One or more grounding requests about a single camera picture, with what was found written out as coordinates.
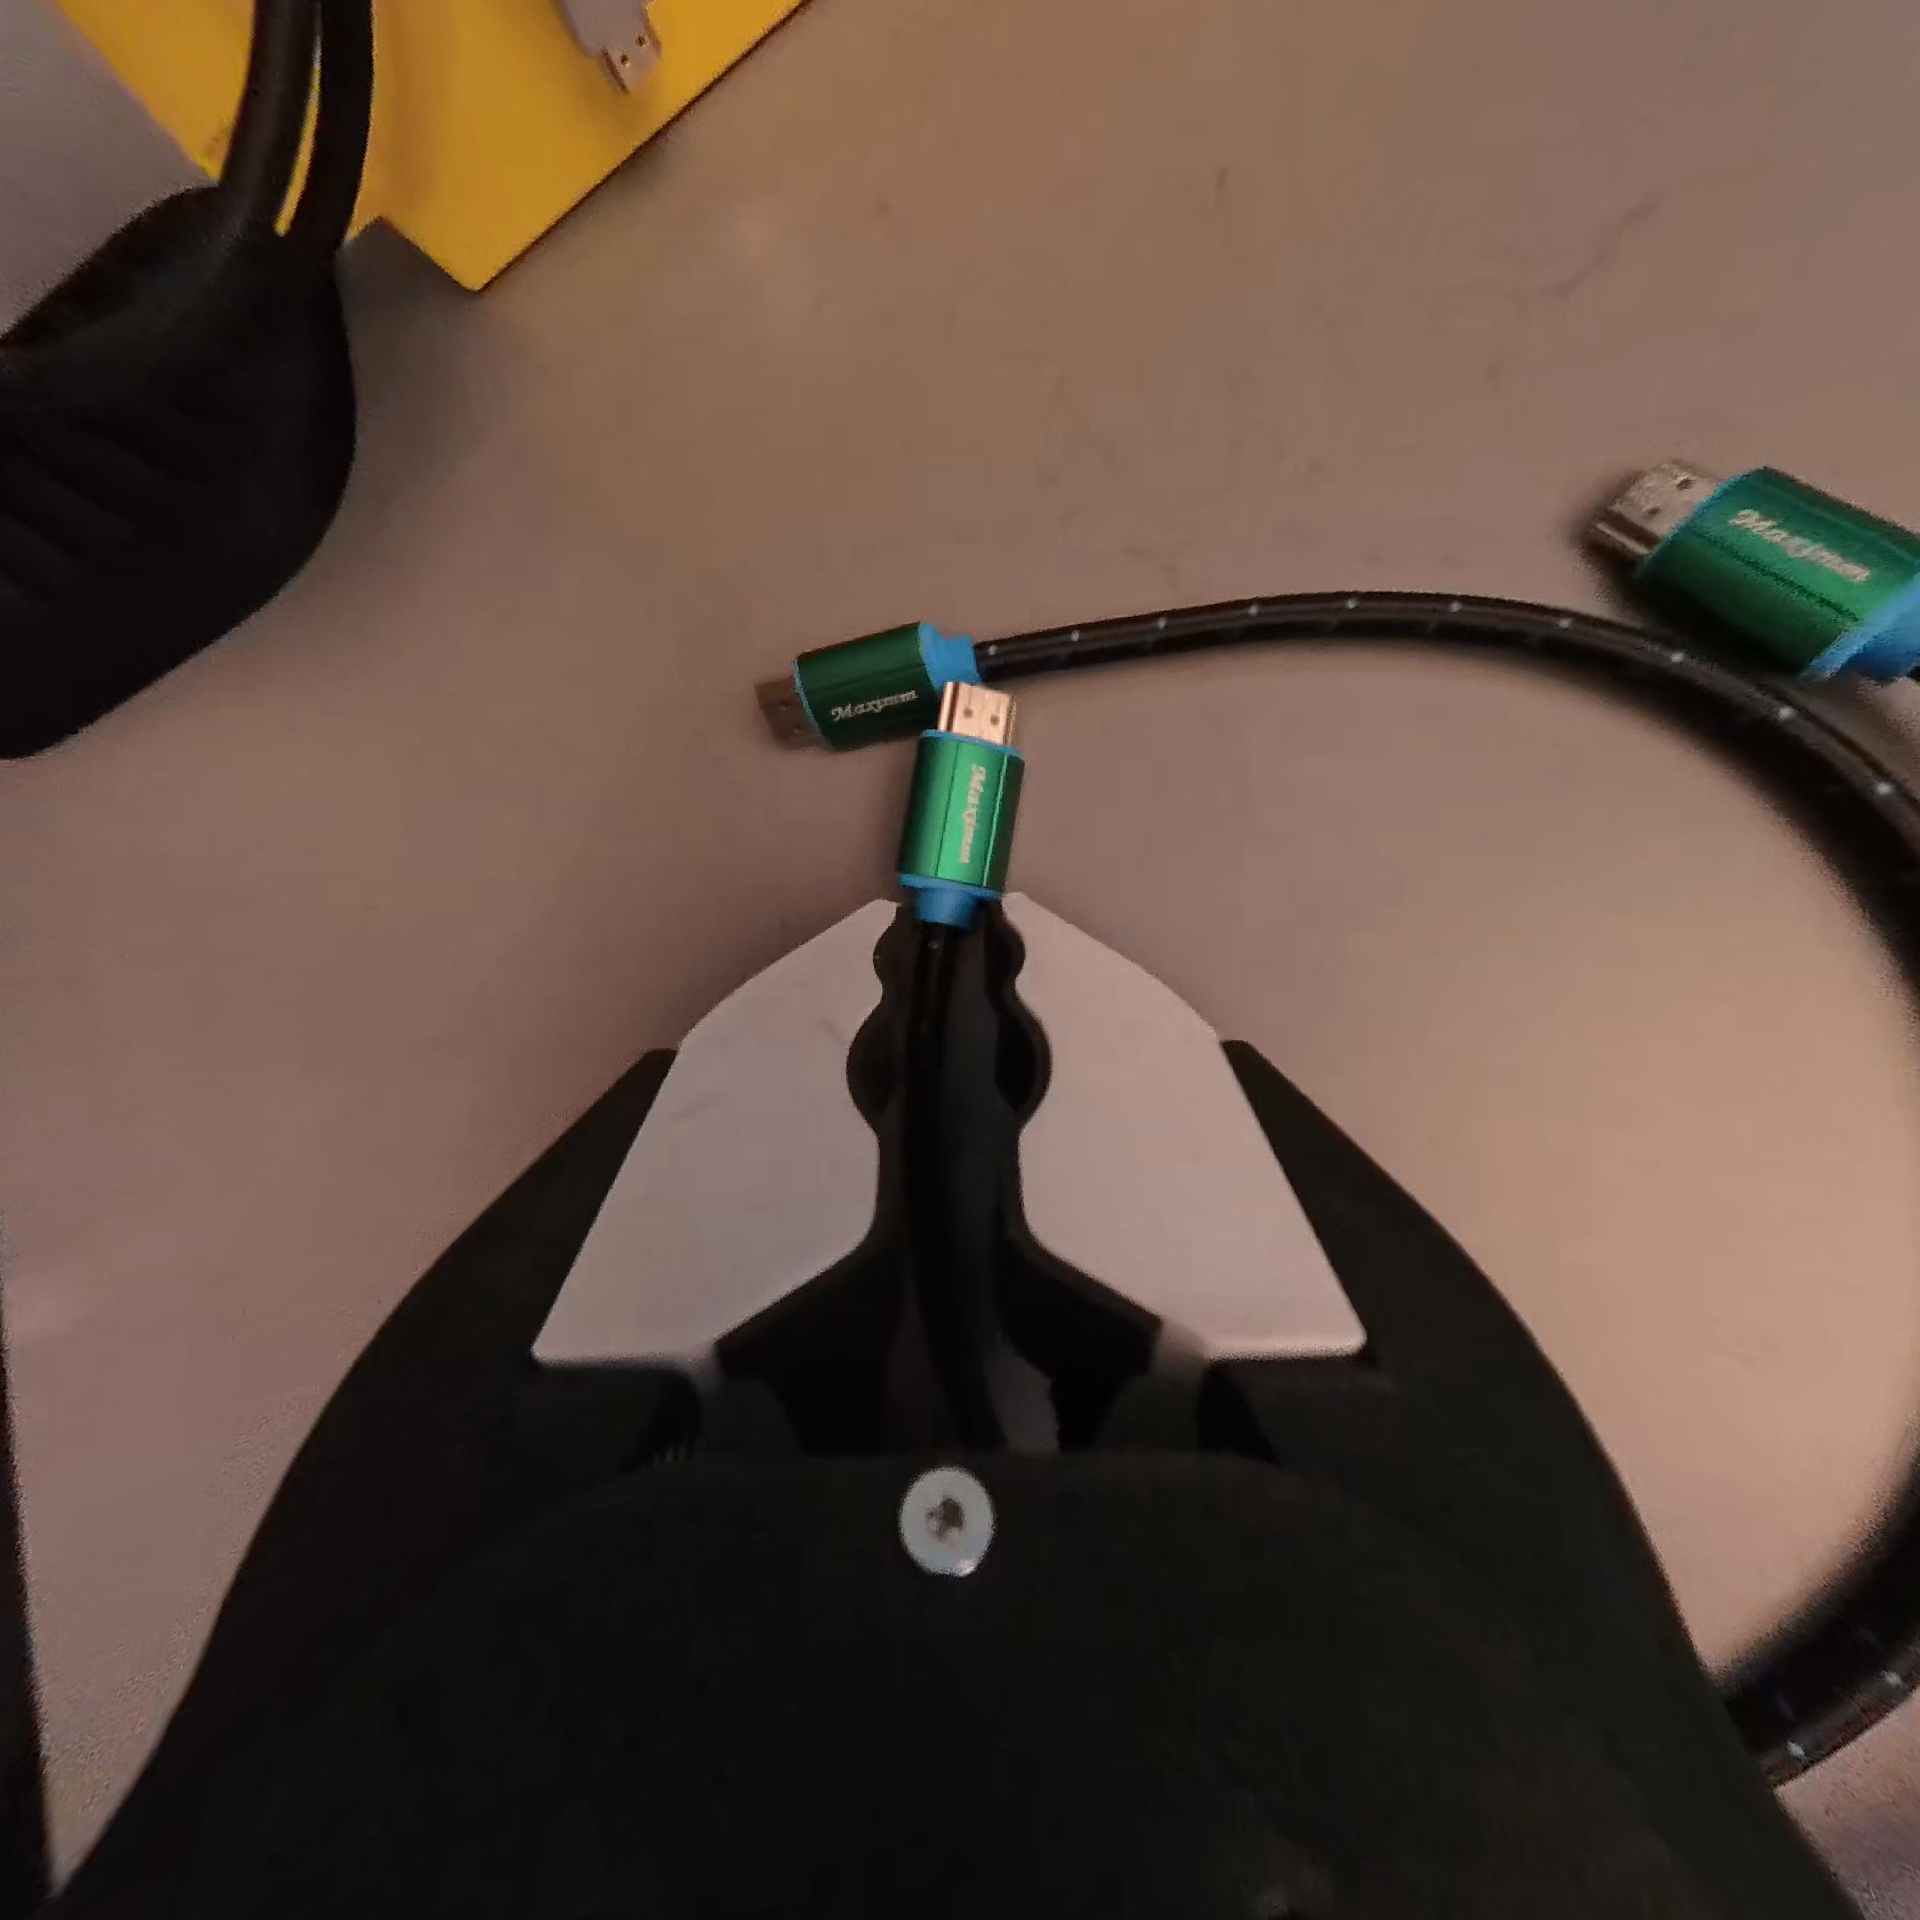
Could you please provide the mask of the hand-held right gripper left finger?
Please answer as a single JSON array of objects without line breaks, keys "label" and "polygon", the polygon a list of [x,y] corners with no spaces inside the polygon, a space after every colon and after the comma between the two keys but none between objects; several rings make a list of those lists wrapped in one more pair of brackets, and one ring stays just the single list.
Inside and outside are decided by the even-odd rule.
[{"label": "hand-held right gripper left finger", "polygon": [[802,1453],[893,1440],[915,949],[878,900],[697,1021],[540,1326],[546,1370],[673,1370],[714,1422],[765,1396]]}]

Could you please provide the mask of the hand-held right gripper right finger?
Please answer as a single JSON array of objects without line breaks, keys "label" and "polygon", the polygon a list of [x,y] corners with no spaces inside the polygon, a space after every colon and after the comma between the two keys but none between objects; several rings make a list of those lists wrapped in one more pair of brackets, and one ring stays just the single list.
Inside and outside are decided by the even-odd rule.
[{"label": "hand-held right gripper right finger", "polygon": [[1038,1445],[1195,1448],[1238,1364],[1354,1366],[1366,1328],[1227,1043],[1023,893],[981,949],[996,1017],[996,1309]]}]

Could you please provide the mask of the yellow board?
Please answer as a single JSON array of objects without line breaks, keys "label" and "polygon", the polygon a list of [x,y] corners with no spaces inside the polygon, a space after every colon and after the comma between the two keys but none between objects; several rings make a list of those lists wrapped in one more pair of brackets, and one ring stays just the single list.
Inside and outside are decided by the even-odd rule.
[{"label": "yellow board", "polygon": [[374,6],[351,229],[381,222],[484,291],[799,11],[649,6],[659,59],[624,90],[557,6]]}]

